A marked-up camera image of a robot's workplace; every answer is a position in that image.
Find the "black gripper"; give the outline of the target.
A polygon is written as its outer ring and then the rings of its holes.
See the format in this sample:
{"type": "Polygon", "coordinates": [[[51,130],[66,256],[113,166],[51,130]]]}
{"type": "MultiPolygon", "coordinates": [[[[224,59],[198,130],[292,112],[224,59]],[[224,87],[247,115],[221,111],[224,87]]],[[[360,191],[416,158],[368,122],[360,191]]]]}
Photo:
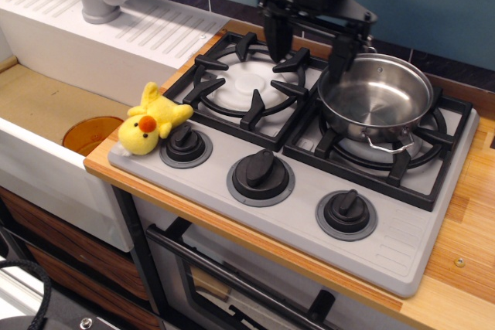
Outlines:
{"type": "Polygon", "coordinates": [[[336,36],[329,55],[330,83],[339,83],[362,50],[377,16],[355,0],[261,0],[264,33],[271,59],[278,63],[292,47],[297,26],[322,36],[336,36]]]}

